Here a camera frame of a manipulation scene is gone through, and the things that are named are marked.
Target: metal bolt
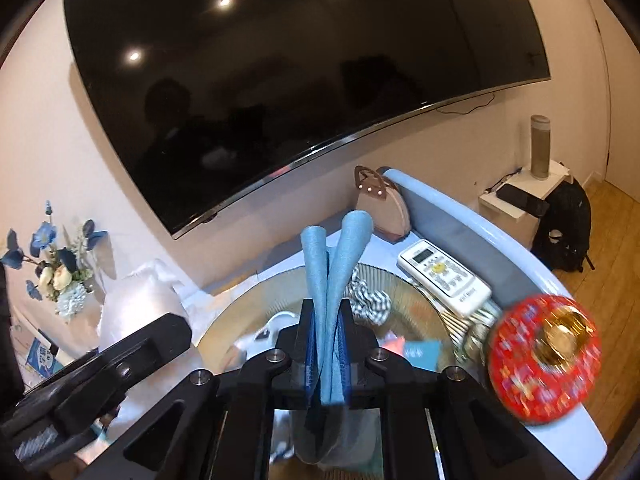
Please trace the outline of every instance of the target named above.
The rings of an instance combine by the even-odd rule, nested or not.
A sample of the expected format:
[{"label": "metal bolt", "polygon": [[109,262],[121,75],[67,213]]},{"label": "metal bolt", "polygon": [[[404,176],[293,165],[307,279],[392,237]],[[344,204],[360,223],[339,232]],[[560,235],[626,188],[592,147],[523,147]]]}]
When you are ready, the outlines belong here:
[{"label": "metal bolt", "polygon": [[282,350],[279,348],[272,348],[271,350],[267,350],[267,361],[270,363],[279,363],[284,361],[284,358],[287,356]]},{"label": "metal bolt", "polygon": [[209,370],[194,370],[189,374],[191,384],[195,384],[196,386],[207,384],[212,377],[213,374],[209,372]]},{"label": "metal bolt", "polygon": [[456,382],[463,381],[466,377],[466,372],[459,366],[450,366],[446,370],[444,370],[444,373],[450,380]]},{"label": "metal bolt", "polygon": [[369,354],[369,357],[377,362],[386,361],[389,359],[389,350],[385,348],[374,348]]},{"label": "metal bolt", "polygon": [[131,368],[126,363],[120,363],[118,366],[116,366],[116,371],[120,375],[120,377],[124,379],[129,375]]}]

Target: black backpack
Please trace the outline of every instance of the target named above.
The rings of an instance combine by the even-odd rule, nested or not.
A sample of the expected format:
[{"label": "black backpack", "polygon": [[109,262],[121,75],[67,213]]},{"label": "black backpack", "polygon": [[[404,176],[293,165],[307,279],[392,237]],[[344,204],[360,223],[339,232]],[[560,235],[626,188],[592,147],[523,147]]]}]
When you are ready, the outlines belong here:
[{"label": "black backpack", "polygon": [[549,209],[540,220],[531,252],[550,270],[580,270],[591,235],[591,205],[582,186],[561,182],[546,198]]}]

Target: striped cloth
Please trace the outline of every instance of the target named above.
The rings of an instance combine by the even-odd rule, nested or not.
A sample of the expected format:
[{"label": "striped cloth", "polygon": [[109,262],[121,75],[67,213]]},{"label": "striped cloth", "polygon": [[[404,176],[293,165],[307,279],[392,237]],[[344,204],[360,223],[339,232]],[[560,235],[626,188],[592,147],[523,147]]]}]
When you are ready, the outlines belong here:
[{"label": "striped cloth", "polygon": [[346,296],[351,301],[353,316],[380,326],[391,313],[391,298],[382,290],[370,291],[367,282],[358,276],[358,267],[353,269],[347,284]]}]

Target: thermos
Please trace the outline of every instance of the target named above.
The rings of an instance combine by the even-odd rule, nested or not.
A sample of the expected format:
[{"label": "thermos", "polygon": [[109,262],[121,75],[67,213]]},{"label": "thermos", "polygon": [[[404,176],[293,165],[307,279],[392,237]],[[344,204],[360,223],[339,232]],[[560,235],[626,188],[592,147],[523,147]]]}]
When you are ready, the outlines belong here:
[{"label": "thermos", "polygon": [[531,175],[539,180],[549,176],[551,121],[544,115],[531,116]]}]

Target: blue card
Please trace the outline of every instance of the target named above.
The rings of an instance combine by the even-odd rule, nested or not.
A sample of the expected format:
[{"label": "blue card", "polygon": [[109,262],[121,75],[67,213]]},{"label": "blue card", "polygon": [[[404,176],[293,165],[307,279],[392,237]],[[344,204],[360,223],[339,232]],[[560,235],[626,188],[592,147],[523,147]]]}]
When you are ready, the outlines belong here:
[{"label": "blue card", "polygon": [[404,343],[404,358],[416,368],[436,371],[439,354],[439,341],[407,341]]},{"label": "blue card", "polygon": [[27,355],[27,364],[45,379],[50,378],[54,373],[63,368],[63,366],[56,361],[55,357],[53,357],[49,349],[37,338],[34,338],[31,344],[31,349]]}]

